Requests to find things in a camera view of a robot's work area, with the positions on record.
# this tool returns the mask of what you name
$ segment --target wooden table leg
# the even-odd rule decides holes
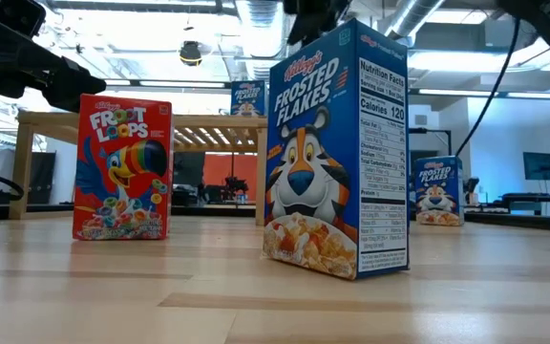
[[[266,184],[266,129],[258,129],[256,169],[256,225],[264,226],[264,188]]]
[[[25,190],[25,196],[19,201],[10,202],[10,219],[22,220],[27,212],[29,198],[29,175],[31,174],[31,155],[33,147],[33,129],[30,124],[19,124],[14,153],[12,181]]]

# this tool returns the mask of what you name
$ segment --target blue cereal box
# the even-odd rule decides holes
[[[462,161],[457,157],[419,159],[415,171],[416,220],[422,225],[464,225]]]
[[[408,269],[407,49],[350,20],[271,68],[269,96],[264,254]]]
[[[230,115],[263,116],[266,110],[265,88],[264,80],[233,81]]]

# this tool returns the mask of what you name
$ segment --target froot loops cereal box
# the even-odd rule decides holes
[[[409,268],[407,49],[350,20],[270,70],[264,255]]]
[[[74,238],[164,239],[173,179],[171,103],[82,95]]]
[[[416,220],[422,225],[464,225],[462,161],[457,157],[415,162]]]

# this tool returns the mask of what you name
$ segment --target ceiling duct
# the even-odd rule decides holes
[[[413,36],[445,0],[400,0],[391,16],[386,36],[401,39]]]
[[[252,79],[268,79],[269,69],[277,63],[284,46],[284,7],[281,1],[238,0],[237,10],[243,25],[243,51],[261,60],[248,60]]]
[[[235,9],[224,7],[222,0],[216,0],[214,5],[191,5],[186,2],[141,2],[133,1],[67,1],[50,0],[47,3],[54,10],[85,10],[85,11],[133,11],[133,12],[172,12],[194,14],[224,14],[237,15]]]

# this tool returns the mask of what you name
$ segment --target computer screen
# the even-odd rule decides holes
[[[526,181],[550,181],[550,154],[523,153]]]

